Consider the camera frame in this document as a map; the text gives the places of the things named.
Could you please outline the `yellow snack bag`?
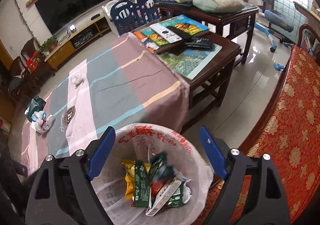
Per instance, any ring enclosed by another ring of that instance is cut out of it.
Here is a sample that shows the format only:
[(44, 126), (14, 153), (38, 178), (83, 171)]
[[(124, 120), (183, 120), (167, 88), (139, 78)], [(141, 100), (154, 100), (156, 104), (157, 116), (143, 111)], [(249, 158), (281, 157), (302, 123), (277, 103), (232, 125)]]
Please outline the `yellow snack bag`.
[(147, 206), (151, 199), (150, 165), (141, 160), (122, 160), (121, 164), (125, 170), (125, 198), (133, 200), (136, 206)]

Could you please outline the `dark green snack wrapper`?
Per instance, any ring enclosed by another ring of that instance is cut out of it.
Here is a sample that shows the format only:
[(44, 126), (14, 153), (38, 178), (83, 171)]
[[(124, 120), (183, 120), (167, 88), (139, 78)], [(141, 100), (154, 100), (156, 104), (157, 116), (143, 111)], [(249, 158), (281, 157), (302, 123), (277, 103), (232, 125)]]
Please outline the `dark green snack wrapper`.
[(148, 172), (149, 181), (173, 179), (174, 168), (168, 163), (168, 154), (163, 151), (150, 159), (150, 169)]

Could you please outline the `white plastic bag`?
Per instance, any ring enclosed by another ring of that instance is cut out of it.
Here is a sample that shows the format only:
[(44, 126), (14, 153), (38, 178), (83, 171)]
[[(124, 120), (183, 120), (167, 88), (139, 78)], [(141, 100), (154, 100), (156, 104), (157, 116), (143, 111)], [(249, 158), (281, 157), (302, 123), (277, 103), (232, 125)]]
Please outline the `white plastic bag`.
[(33, 129), (40, 134), (47, 133), (53, 123), (55, 121), (55, 118), (52, 115), (49, 115), (45, 119), (37, 119), (37, 121), (33, 122)]

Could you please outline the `blue glove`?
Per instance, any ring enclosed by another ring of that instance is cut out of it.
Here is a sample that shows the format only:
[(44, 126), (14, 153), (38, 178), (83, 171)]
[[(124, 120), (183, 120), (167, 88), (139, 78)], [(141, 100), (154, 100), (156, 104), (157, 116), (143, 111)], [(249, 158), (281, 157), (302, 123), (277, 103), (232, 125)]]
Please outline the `blue glove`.
[(45, 119), (46, 118), (46, 113), (44, 111), (35, 111), (33, 112), (31, 119), (32, 122), (36, 122), (37, 120)]

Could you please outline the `white tissue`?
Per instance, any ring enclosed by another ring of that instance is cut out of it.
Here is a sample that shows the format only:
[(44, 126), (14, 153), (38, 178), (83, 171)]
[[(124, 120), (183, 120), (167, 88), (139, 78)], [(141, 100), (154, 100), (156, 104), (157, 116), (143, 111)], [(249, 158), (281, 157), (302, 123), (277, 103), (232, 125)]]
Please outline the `white tissue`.
[(72, 78), (72, 86), (76, 89), (80, 86), (84, 81), (84, 78), (81, 74), (75, 74)]

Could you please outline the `white blue medicine box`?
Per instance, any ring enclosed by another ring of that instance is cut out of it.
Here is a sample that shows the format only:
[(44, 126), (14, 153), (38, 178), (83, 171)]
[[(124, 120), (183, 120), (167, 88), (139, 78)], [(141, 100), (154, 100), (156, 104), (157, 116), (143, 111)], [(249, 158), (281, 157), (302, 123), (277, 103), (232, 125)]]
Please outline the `white blue medicine box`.
[(176, 178), (166, 182), (165, 185), (157, 193), (152, 207), (145, 212), (146, 216), (155, 216), (159, 212), (159, 210), (163, 206), (165, 206), (168, 200), (173, 196), (176, 190), (180, 187), (181, 183), (182, 182)]

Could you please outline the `red cardboard box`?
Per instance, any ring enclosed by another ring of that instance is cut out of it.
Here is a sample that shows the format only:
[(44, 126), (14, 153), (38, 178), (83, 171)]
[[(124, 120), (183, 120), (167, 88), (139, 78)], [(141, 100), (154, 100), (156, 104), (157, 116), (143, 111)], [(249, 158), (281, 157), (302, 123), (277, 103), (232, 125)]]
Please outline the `red cardboard box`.
[(155, 197), (158, 192), (163, 188), (163, 186), (167, 183), (167, 179), (162, 179), (162, 180), (152, 180), (150, 182), (151, 186), (151, 196)]

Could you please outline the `white lined trash basket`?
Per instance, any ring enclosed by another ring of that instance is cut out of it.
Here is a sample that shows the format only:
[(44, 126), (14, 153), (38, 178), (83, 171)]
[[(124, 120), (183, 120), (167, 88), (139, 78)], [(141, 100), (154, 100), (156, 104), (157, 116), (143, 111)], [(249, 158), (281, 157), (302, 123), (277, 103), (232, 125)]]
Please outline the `white lined trash basket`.
[(92, 185), (112, 224), (192, 224), (212, 181), (212, 168), (184, 136), (136, 123), (116, 131)]

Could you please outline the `striped pastel tablecloth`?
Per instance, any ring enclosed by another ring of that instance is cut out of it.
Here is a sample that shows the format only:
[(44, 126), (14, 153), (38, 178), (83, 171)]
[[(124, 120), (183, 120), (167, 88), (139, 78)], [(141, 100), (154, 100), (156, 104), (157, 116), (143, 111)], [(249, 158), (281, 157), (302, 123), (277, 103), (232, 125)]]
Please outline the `striped pastel tablecloth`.
[[(67, 157), (98, 139), (107, 127), (119, 129), (132, 124), (135, 117), (125, 118), (124, 113), (140, 105), (140, 99), (128, 75), (142, 50), (130, 34), (94, 52), (43, 96), (43, 110), (55, 121), (44, 134), (37, 133), (29, 121), (23, 127), (21, 162), (30, 174), (49, 154)], [(76, 89), (72, 86), (75, 74), (84, 78)]]

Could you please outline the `green tissue box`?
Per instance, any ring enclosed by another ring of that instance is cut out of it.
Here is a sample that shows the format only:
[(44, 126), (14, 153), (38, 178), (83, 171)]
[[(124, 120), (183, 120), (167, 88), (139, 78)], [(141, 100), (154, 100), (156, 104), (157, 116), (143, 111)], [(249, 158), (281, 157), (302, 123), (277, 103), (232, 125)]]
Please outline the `green tissue box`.
[(39, 95), (36, 95), (32, 98), (32, 100), (28, 103), (27, 108), (24, 112), (29, 122), (36, 121), (36, 118), (33, 117), (35, 112), (42, 111), (46, 105), (46, 101), (41, 98)]

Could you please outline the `red floral sofa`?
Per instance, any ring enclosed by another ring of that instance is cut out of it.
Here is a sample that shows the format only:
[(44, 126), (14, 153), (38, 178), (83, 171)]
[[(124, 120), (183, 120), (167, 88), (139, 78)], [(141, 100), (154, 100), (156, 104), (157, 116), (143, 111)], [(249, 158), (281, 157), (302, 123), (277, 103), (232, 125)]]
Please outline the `red floral sofa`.
[(196, 224), (319, 224), (319, 53), (299, 39)]

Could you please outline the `black remote control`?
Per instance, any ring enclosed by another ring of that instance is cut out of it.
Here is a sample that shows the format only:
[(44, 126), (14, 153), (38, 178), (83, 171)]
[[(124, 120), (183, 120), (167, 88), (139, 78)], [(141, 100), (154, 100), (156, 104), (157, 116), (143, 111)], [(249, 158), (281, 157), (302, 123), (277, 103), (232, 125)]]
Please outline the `black remote control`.
[(167, 26), (167, 29), (171, 30), (172, 32), (174, 32), (175, 34), (180, 36), (183, 40), (190, 40), (191, 39), (191, 35), (189, 35), (188, 33), (185, 33), (184, 31), (182, 31), (178, 28), (175, 28), (173, 26)]

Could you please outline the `potted green plant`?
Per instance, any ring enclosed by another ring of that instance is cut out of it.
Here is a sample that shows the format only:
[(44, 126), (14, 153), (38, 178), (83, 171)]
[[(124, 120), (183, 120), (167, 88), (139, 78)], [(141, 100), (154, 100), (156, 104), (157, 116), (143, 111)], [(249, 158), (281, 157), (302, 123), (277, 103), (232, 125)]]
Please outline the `potted green plant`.
[(48, 38), (41, 46), (40, 46), (40, 52), (52, 52), (57, 47), (57, 38), (56, 36), (51, 36)]

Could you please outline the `dark wooden side table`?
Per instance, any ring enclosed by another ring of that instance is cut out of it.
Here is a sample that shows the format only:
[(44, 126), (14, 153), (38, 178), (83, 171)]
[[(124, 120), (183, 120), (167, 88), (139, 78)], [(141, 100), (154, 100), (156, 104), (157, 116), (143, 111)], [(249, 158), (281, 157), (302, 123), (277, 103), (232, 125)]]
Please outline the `dark wooden side table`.
[(193, 20), (212, 24), (216, 26), (215, 33), (220, 36), (223, 35), (223, 27), (229, 25), (229, 35), (226, 37), (228, 40), (233, 40), (241, 34), (246, 33), (245, 48), (241, 53), (241, 57), (235, 62), (236, 66), (245, 64), (253, 37), (255, 18), (259, 12), (257, 6), (245, 3), (245, 7), (242, 10), (226, 14), (204, 12), (194, 6), (178, 6), (169, 3), (156, 3), (156, 6), (160, 9), (163, 17), (166, 17), (167, 13), (171, 13), (172, 16), (183, 14)]

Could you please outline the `blue white baby fence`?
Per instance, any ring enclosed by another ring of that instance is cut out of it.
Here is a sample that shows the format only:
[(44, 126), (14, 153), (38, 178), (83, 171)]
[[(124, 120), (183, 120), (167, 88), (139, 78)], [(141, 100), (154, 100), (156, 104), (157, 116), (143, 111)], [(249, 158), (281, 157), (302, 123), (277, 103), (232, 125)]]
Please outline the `blue white baby fence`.
[(160, 19), (162, 16), (156, 3), (157, 0), (115, 0), (102, 9), (113, 34), (121, 36)]

